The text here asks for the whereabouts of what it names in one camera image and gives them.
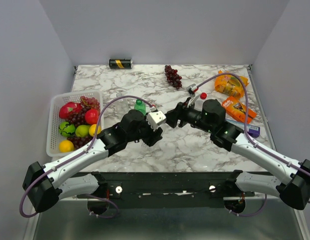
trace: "red fruit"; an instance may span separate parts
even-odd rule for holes
[[[59,117],[61,119],[66,119],[69,117],[70,114],[77,114],[80,112],[80,110],[83,107],[80,105],[80,103],[76,102],[69,102],[65,105],[63,105],[59,110]]]
[[[88,124],[96,124],[99,117],[99,111],[96,109],[90,109],[85,114],[85,120]]]

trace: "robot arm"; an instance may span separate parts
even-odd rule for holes
[[[205,101],[202,111],[197,111],[194,109],[194,104],[189,104],[193,98],[194,96],[189,97],[186,102],[178,103],[174,110],[169,111],[166,114],[166,123],[172,128],[175,128],[178,122],[180,128],[190,124],[193,128],[211,133],[210,139],[218,147],[250,159],[273,175],[236,172],[233,184],[239,190],[270,194],[279,197],[294,209],[302,210],[305,208],[310,198],[310,176],[290,165],[299,166],[310,173],[309,160],[301,163],[298,160],[283,156],[256,140],[253,140],[254,144],[252,144],[242,129],[225,120],[226,111],[217,100]],[[264,153],[256,145],[286,159],[288,164]]]
[[[87,150],[88,144],[59,160],[43,166],[38,162],[31,164],[23,183],[24,190],[39,176],[53,170],[43,177],[28,193],[36,212],[46,211],[63,198],[106,190],[107,183],[99,172],[92,172],[81,177],[72,176],[92,163],[125,149],[129,142],[142,140],[151,147],[161,140],[162,129],[159,126],[165,122],[166,116],[156,109],[153,109],[153,111],[147,114],[145,119],[141,112],[130,110],[119,123],[104,129],[98,134],[94,145],[89,150]],[[80,157],[56,168],[56,166],[83,151],[85,153]]]

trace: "green fruit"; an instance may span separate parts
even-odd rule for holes
[[[64,137],[70,137],[76,131],[75,125],[70,124],[67,121],[62,122],[59,125],[59,133]]]
[[[81,137],[81,138],[84,138],[84,137],[88,136],[89,128],[90,128],[89,125],[80,125],[80,126],[78,126],[77,129],[76,129],[76,136],[77,137]]]

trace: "black can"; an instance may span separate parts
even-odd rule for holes
[[[132,69],[133,61],[131,59],[109,59],[111,69]]]

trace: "red apple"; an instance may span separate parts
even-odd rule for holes
[[[96,124],[99,117],[99,111],[97,109],[90,109],[85,114],[85,120],[88,124]]]

